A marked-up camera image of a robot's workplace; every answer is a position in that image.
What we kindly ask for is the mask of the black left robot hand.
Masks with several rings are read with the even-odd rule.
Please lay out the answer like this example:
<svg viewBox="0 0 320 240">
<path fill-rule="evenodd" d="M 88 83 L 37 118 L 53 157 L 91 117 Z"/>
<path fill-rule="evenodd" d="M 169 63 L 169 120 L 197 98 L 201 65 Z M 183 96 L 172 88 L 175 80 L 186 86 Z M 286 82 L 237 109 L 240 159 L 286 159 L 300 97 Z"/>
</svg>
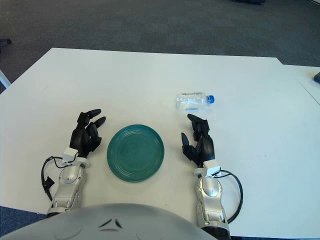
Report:
<svg viewBox="0 0 320 240">
<path fill-rule="evenodd" d="M 77 150 L 80 158 L 87 158 L 89 153 L 93 152 L 101 144 L 102 138 L 99 136 L 98 128 L 106 121 L 106 117 L 103 116 L 96 121 L 91 121 L 101 112 L 101 109 L 93 109 L 79 114 L 77 126 L 72 132 L 69 147 Z"/>
</svg>

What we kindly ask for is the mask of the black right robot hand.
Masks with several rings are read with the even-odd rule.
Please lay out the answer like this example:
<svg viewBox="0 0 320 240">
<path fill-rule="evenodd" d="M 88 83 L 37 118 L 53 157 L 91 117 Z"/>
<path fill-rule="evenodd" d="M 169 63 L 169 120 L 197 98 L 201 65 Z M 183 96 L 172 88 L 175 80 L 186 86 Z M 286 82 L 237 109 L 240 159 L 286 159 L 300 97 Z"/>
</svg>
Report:
<svg viewBox="0 0 320 240">
<path fill-rule="evenodd" d="M 204 166 L 204 162 L 215 159 L 214 142 L 209 135 L 209 124 L 206 119 L 201 119 L 193 114 L 188 114 L 193 129 L 193 139 L 197 142 L 196 147 L 189 144 L 187 136 L 182 132 L 182 153 L 198 168 Z"/>
</svg>

